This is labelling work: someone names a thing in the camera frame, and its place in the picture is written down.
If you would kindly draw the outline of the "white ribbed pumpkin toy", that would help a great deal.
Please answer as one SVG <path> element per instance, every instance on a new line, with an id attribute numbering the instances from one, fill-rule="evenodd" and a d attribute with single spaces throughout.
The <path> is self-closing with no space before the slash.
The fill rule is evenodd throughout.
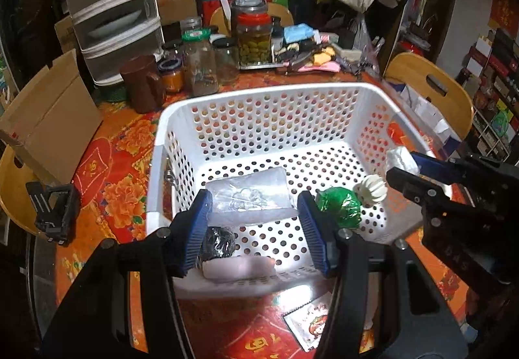
<path id="1" fill-rule="evenodd" d="M 354 187 L 357 199 L 364 207 L 380 204 L 388 194 L 385 180 L 378 174 L 369 174 Z"/>

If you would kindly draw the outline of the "green plastic bag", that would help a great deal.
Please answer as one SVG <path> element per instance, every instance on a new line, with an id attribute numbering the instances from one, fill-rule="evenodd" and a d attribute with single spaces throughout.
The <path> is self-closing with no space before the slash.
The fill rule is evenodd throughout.
<path id="1" fill-rule="evenodd" d="M 362 221 L 362 204 L 350 189 L 332 187 L 318 191 L 316 204 L 320 211 L 332 217 L 341 228 L 357 229 Z"/>

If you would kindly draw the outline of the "tomato print white packet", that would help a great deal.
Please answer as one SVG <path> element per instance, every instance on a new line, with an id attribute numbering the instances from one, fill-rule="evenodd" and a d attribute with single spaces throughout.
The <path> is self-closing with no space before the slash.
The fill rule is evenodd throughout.
<path id="1" fill-rule="evenodd" d="M 326 292 L 311 302 L 283 316 L 290 332 L 306 353 L 316 349 L 325 329 L 332 295 Z"/>

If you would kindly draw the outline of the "black fabric bundle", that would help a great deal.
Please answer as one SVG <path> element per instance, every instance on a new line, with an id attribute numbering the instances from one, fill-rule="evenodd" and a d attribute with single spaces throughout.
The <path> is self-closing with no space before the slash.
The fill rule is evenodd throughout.
<path id="1" fill-rule="evenodd" d="M 200 248 L 201 262 L 231 257 L 236 249 L 235 234 L 228 228 L 209 226 Z"/>

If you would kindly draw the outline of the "clear plastic pack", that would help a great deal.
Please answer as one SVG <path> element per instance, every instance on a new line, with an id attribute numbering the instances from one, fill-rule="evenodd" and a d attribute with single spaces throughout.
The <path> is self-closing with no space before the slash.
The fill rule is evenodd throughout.
<path id="1" fill-rule="evenodd" d="M 282 167 L 214 180 L 206 189 L 213 200 L 211 226 L 263 225 L 297 217 Z"/>

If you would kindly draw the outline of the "white tissue cloth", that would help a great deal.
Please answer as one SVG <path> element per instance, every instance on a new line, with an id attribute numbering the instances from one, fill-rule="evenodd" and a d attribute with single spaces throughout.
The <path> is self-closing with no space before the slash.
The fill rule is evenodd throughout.
<path id="1" fill-rule="evenodd" d="M 384 170 L 388 172 L 392 168 L 398 168 L 409 174 L 418 175 L 420 168 L 411 153 L 405 146 L 397 146 L 386 153 Z"/>

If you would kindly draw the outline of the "right wooden chair back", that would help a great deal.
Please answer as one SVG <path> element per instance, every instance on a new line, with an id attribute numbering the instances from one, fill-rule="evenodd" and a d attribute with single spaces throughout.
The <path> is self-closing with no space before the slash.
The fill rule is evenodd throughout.
<path id="1" fill-rule="evenodd" d="M 438 66 L 423 56 L 402 52 L 389 62 L 384 77 L 409 85 L 440 111 L 461 140 L 467 137 L 474 116 L 472 99 Z"/>

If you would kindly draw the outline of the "black phone stand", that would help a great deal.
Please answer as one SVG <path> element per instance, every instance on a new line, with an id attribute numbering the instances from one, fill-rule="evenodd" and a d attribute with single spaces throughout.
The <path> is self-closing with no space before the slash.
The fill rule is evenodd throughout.
<path id="1" fill-rule="evenodd" d="M 26 191 L 36 212 L 36 228 L 49 242 L 67 246 L 75 237 L 81 209 L 78 189 L 72 183 L 51 187 L 39 181 L 29 181 Z"/>

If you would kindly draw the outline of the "white perforated plastic basket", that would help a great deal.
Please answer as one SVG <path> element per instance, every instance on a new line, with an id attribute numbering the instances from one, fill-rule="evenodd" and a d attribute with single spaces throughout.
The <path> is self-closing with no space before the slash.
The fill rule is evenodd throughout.
<path id="1" fill-rule="evenodd" d="M 387 152 L 397 146 L 435 156 L 391 98 L 366 83 L 273 86 L 180 101 L 159 118 L 146 205 L 146 233 L 188 210 L 211 181 L 283 167 L 290 200 L 300 192 L 352 189 L 366 174 L 385 176 Z M 393 189 L 364 207 L 357 232 L 389 244 L 413 231 L 420 209 Z M 261 225 L 238 223 L 234 256 L 268 256 L 272 276 L 212 282 L 201 270 L 174 278 L 179 298 L 264 296 L 323 280 L 313 267 L 298 217 Z"/>

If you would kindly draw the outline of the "brown cardboard box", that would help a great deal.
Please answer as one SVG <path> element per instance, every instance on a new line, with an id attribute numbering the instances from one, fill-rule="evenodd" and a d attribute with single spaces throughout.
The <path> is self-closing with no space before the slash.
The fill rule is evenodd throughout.
<path id="1" fill-rule="evenodd" d="M 42 68 L 1 116 L 1 140 L 47 185 L 72 181 L 102 114 L 70 50 Z"/>

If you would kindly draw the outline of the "brown ceramic mug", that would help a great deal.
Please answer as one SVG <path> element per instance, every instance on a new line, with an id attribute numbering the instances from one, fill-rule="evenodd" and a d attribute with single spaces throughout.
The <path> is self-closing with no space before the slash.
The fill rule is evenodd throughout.
<path id="1" fill-rule="evenodd" d="M 136 113 L 147 114 L 163 107 L 165 88 L 154 55 L 130 60 L 121 67 L 120 74 Z"/>

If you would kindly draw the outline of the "red lid pickle jar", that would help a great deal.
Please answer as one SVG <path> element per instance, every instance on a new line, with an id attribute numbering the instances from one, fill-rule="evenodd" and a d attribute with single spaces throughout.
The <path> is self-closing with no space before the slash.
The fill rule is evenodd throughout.
<path id="1" fill-rule="evenodd" d="M 272 60 L 272 20 L 267 13 L 240 14 L 236 26 L 240 65 L 265 65 Z"/>

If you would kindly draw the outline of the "empty clear glass jar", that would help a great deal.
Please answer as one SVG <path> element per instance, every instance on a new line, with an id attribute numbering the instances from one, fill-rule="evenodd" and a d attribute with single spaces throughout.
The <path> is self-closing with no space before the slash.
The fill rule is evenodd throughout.
<path id="1" fill-rule="evenodd" d="M 224 37 L 212 42 L 215 52 L 216 75 L 221 85 L 235 82 L 239 74 L 237 44 L 233 38 Z"/>

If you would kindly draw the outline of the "green lid glass jar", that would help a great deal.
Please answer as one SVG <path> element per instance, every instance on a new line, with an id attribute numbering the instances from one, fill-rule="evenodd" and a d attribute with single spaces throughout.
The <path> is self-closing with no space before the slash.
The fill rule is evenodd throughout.
<path id="1" fill-rule="evenodd" d="M 182 35 L 185 76 L 194 97 L 212 95 L 219 90 L 210 35 L 208 29 L 188 30 Z"/>

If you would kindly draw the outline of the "grey striped mesh food cover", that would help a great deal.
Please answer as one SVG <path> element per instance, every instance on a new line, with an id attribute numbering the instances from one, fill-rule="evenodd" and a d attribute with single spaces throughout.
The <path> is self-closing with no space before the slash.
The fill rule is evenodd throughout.
<path id="1" fill-rule="evenodd" d="M 130 60 L 163 54 L 157 0 L 66 0 L 79 50 L 96 86 L 122 81 Z"/>

